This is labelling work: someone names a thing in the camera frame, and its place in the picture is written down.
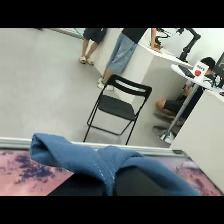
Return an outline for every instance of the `red heart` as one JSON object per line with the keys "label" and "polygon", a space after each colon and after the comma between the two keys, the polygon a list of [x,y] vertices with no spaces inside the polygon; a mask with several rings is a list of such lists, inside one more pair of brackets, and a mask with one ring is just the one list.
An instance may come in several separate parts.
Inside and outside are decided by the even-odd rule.
{"label": "red heart", "polygon": [[201,71],[200,71],[200,70],[196,70],[194,74],[195,74],[196,76],[199,76],[199,75],[201,75]]}

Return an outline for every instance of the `blue denim shorts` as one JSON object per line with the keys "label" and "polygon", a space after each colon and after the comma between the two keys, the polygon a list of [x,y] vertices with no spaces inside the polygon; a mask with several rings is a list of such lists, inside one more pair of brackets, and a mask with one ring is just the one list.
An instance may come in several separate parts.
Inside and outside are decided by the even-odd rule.
{"label": "blue denim shorts", "polygon": [[107,63],[107,69],[113,74],[120,75],[127,66],[137,44],[123,33],[117,39],[112,55]]}

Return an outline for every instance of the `chair seat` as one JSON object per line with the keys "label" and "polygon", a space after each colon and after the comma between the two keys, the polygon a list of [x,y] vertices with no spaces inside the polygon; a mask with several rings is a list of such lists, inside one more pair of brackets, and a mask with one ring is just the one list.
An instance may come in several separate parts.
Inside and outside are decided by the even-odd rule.
{"label": "chair seat", "polygon": [[101,111],[126,120],[135,120],[135,113],[131,104],[110,96],[102,95],[98,108]]}

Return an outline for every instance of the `black shorts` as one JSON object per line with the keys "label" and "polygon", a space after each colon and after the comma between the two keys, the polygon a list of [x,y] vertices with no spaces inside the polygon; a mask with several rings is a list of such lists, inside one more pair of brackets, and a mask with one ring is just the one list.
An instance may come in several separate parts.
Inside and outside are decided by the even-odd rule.
{"label": "black shorts", "polygon": [[167,100],[163,109],[169,110],[177,114],[180,108],[182,107],[183,103],[184,100]]}
{"label": "black shorts", "polygon": [[86,28],[83,37],[99,44],[105,37],[107,28]]}

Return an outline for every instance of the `knotted blue cloth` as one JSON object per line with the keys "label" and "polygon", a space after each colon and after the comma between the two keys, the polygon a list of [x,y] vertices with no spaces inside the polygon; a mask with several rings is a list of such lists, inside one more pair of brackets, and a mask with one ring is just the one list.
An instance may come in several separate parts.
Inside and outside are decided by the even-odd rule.
{"label": "knotted blue cloth", "polygon": [[144,170],[169,195],[199,195],[160,162],[132,150],[108,146],[95,151],[89,146],[72,144],[61,136],[38,133],[33,135],[30,153],[31,158],[40,164],[63,167],[101,180],[108,196],[113,195],[116,172],[130,166]]}

